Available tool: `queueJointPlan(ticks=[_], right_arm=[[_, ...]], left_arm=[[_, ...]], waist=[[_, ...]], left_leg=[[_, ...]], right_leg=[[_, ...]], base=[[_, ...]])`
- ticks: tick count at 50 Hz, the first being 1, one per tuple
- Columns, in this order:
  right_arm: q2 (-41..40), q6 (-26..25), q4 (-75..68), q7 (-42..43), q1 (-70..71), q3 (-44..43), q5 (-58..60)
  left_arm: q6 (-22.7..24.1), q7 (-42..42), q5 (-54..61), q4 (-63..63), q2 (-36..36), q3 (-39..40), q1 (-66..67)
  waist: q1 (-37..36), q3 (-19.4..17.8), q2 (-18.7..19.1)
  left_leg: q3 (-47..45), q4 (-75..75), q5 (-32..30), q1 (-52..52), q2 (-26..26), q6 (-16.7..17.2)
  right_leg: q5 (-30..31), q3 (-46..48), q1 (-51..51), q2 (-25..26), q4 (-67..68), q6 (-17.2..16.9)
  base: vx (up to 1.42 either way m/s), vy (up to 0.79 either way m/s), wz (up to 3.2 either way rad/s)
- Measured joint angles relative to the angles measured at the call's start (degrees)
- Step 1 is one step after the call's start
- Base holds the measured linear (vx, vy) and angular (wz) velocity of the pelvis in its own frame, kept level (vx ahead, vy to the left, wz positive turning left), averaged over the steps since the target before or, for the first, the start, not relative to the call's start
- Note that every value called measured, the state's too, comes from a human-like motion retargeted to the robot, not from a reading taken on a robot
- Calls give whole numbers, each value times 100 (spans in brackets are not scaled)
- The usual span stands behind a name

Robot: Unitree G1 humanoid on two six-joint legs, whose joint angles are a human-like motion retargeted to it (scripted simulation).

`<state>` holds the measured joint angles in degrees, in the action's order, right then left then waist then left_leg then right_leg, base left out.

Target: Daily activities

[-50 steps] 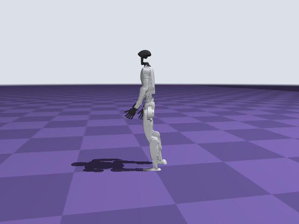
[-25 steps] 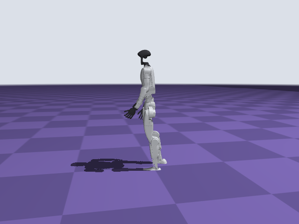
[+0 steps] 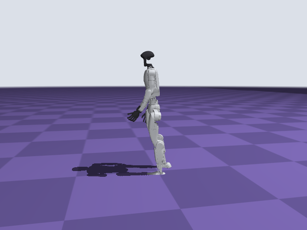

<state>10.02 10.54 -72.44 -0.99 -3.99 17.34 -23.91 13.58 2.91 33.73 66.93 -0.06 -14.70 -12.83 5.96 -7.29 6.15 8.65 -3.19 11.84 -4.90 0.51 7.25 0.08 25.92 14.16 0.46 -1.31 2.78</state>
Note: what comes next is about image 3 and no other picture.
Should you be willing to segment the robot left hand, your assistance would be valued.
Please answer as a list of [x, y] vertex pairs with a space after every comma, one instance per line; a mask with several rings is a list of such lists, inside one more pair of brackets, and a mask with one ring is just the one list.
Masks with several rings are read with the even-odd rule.
[[[136, 119], [139, 117], [139, 113], [141, 113], [138, 109], [140, 108], [140, 106], [136, 109], [136, 111], [132, 112], [132, 113], [128, 113], [128, 115], [132, 114], [130, 117], [127, 117], [127, 119], [129, 119], [130, 121], [135, 122]], [[132, 117], [132, 118], [131, 118]]]

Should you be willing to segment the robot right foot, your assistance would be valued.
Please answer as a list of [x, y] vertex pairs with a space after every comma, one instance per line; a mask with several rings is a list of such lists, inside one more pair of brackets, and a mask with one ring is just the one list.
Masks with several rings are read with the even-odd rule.
[[169, 162], [166, 162], [165, 165], [162, 165], [162, 168], [171, 168], [171, 164]]

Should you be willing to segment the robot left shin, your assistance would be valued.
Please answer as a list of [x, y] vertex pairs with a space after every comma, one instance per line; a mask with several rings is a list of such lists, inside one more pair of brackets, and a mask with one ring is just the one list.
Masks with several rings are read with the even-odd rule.
[[164, 145], [162, 142], [156, 144], [156, 148], [154, 148], [154, 156], [157, 169], [159, 169], [158, 174], [162, 174], [162, 162], [164, 161]]

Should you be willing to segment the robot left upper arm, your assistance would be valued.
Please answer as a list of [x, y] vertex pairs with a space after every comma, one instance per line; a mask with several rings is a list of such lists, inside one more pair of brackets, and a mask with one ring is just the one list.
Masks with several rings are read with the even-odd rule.
[[155, 76], [156, 76], [156, 71], [155, 70], [153, 70], [153, 69], [148, 70], [148, 85], [149, 85], [148, 89], [150, 89], [152, 91], [151, 95], [154, 92]]

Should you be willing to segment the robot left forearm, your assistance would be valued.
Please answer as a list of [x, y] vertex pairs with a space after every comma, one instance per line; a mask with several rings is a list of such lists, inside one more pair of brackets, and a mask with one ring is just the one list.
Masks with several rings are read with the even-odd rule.
[[149, 100], [151, 99], [151, 93], [152, 91], [150, 89], [147, 89], [145, 91], [145, 96], [144, 96], [144, 99], [143, 101], [141, 102], [140, 104], [140, 108], [138, 109], [140, 112], [142, 112], [144, 110], [144, 108], [147, 106]]

